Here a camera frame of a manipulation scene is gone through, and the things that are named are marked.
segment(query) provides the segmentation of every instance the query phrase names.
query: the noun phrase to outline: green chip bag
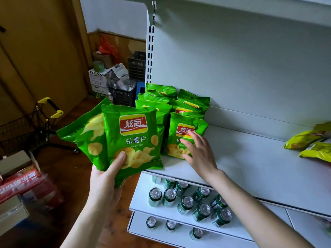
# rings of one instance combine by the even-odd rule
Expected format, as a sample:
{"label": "green chip bag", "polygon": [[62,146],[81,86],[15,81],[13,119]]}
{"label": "green chip bag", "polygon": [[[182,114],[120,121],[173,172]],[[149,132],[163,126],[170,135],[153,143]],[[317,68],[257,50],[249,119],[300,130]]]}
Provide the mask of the green chip bag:
{"label": "green chip bag", "polygon": [[[158,124],[158,137],[159,137],[159,140],[163,139],[163,134],[164,134],[164,126],[163,124]],[[162,145],[162,141],[159,141],[159,147],[161,148],[161,145]],[[160,163],[149,168],[149,170],[159,170],[159,169],[162,169],[163,168],[163,164],[160,160]]]}
{"label": "green chip bag", "polygon": [[193,93],[191,93],[189,91],[186,91],[186,90],[183,90],[183,89],[180,89],[179,94],[187,96],[187,97],[195,98],[203,104],[209,104],[210,103],[210,97],[208,97],[208,96],[200,97],[200,96],[194,95]]}
{"label": "green chip bag", "polygon": [[186,146],[180,142],[180,139],[184,138],[194,143],[194,140],[187,131],[195,131],[203,136],[207,127],[208,123],[206,123],[205,120],[186,117],[172,112],[170,115],[169,137],[163,154],[184,159],[182,154],[191,153]]}
{"label": "green chip bag", "polygon": [[101,111],[103,104],[111,102],[105,98],[90,112],[56,132],[60,139],[76,143],[100,171],[106,171],[109,167],[104,116]]}
{"label": "green chip bag", "polygon": [[160,94],[158,91],[156,90],[146,90],[145,91],[145,94],[149,94],[149,95],[155,95],[155,96],[165,96],[169,99],[177,99],[177,96],[176,95],[162,95]]}
{"label": "green chip bag", "polygon": [[138,100],[154,101],[158,102],[159,104],[168,104],[170,101],[170,99],[166,96],[156,96],[146,93],[139,93]]}
{"label": "green chip bag", "polygon": [[198,113],[195,113],[195,112],[181,112],[179,113],[183,116],[186,116],[186,117],[193,117],[193,118],[197,118],[197,119],[204,119],[204,115],[201,115],[201,114],[198,114]]}
{"label": "green chip bag", "polygon": [[187,97],[184,95],[177,95],[178,101],[181,101],[185,104],[191,105],[194,108],[202,108],[201,114],[205,114],[207,109],[209,108],[209,104],[203,104],[199,100],[191,97]]}
{"label": "green chip bag", "polygon": [[169,104],[172,105],[171,112],[181,113],[181,112],[195,112],[198,114],[202,113],[202,107],[194,108],[191,105],[185,104],[181,101],[170,100]]}
{"label": "green chip bag", "polygon": [[177,89],[173,86],[165,86],[160,84],[150,84],[146,83],[146,90],[156,90],[162,95],[166,96],[176,96]]}
{"label": "green chip bag", "polygon": [[102,105],[110,165],[121,151],[127,155],[115,180],[122,180],[160,163],[155,108]]}
{"label": "green chip bag", "polygon": [[170,110],[172,106],[170,104],[160,104],[153,101],[147,101],[147,100],[136,100],[136,108],[145,108],[145,107],[155,107],[156,108],[156,117],[157,117],[157,123],[159,124],[159,118],[162,118],[163,115],[163,122],[161,122],[164,127],[167,125],[168,117],[170,115]]}

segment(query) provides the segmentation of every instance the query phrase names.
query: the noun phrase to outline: wooden floor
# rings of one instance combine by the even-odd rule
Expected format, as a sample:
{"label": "wooden floor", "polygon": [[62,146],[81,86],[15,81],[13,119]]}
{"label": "wooden floor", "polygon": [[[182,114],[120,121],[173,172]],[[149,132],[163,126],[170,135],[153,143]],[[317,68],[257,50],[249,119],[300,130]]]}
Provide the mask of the wooden floor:
{"label": "wooden floor", "polygon": [[[99,102],[99,99],[85,99],[58,123],[58,127],[70,124]],[[52,142],[70,145],[56,137],[52,138]],[[65,202],[52,212],[55,219],[54,226],[58,231],[48,238],[44,245],[44,247],[57,248],[60,247],[85,205],[92,164],[83,153],[75,154],[68,150],[51,147],[41,150],[37,160],[42,171],[49,174],[65,198]],[[129,205],[139,175],[130,177],[123,186],[121,199],[106,221],[97,247],[170,247],[129,234],[126,231],[131,216]]]}

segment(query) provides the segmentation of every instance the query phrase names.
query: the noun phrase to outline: right hand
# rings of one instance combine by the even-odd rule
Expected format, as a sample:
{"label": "right hand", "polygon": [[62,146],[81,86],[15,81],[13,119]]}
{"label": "right hand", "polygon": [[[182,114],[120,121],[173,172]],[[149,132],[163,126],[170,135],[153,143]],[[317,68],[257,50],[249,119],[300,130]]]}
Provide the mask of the right hand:
{"label": "right hand", "polygon": [[188,131],[188,134],[193,138],[195,146],[188,140],[180,139],[192,154],[192,157],[188,154],[183,154],[183,157],[195,172],[208,182],[211,175],[218,171],[213,151],[204,137],[192,131]]}

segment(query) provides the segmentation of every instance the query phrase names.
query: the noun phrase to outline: shelf panel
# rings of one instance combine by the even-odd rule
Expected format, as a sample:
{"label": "shelf panel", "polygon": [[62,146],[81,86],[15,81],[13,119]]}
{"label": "shelf panel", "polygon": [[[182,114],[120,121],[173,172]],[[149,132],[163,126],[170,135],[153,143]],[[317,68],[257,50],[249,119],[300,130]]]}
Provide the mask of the shelf panel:
{"label": "shelf panel", "polygon": [[178,225],[174,231],[169,232],[165,229],[166,221],[164,219],[157,219],[157,225],[155,226],[155,228],[149,229],[146,226],[147,217],[148,216],[145,214],[133,212],[131,221],[129,223],[128,231],[141,237],[174,245],[177,247],[257,247],[257,245],[251,241],[206,231],[204,231],[204,235],[200,240],[192,240],[189,237],[189,231],[192,229],[192,227],[187,225]]}
{"label": "shelf panel", "polygon": [[[326,162],[299,158],[282,141],[212,125],[205,137],[217,167],[254,197],[331,216],[331,168]],[[162,156],[162,163],[162,170],[144,172],[210,187],[185,160]]]}
{"label": "shelf panel", "polygon": [[288,210],[294,229],[307,239],[314,247],[331,247],[331,236],[323,224],[314,216],[293,210]]}
{"label": "shelf panel", "polygon": [[186,0],[331,26],[331,0]]}
{"label": "shelf panel", "polygon": [[[232,213],[231,222],[222,228],[217,228],[212,224],[210,218],[207,218],[206,220],[201,222],[194,221],[192,214],[194,212],[194,209],[196,208],[197,203],[194,203],[193,209],[188,214],[186,215],[179,214],[176,208],[180,200],[179,197],[176,198],[174,204],[170,208],[164,207],[161,203],[157,207],[151,207],[148,204],[148,193],[154,187],[159,187],[163,194],[164,192],[163,184],[155,184],[152,182],[151,175],[141,174],[130,204],[130,210],[145,213],[148,215],[153,215],[163,219],[173,220],[177,223],[198,227],[200,229],[204,229],[210,232],[223,233],[253,241],[252,237],[246,231],[245,227],[242,225],[242,223],[239,221],[239,219],[234,215],[234,213],[231,210],[230,210]],[[187,189],[185,195],[192,196],[195,190],[196,187],[191,186],[190,188]],[[209,197],[203,199],[202,202],[209,204],[210,201],[216,195],[217,192],[213,190],[210,192]],[[288,218],[287,212],[284,208],[270,204],[264,204],[264,205],[267,206],[282,220],[284,220],[288,225],[292,226]]]}

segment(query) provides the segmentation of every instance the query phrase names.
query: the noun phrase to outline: left hand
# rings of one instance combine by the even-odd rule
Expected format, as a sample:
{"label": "left hand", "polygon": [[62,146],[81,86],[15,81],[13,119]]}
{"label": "left hand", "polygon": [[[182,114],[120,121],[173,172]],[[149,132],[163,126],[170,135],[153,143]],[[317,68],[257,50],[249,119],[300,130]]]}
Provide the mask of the left hand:
{"label": "left hand", "polygon": [[90,179],[90,192],[86,204],[94,207],[109,207],[113,209],[121,197],[122,188],[114,188],[115,175],[122,168],[126,159],[126,154],[122,151],[109,166],[108,170],[99,171],[94,165],[92,166]]}

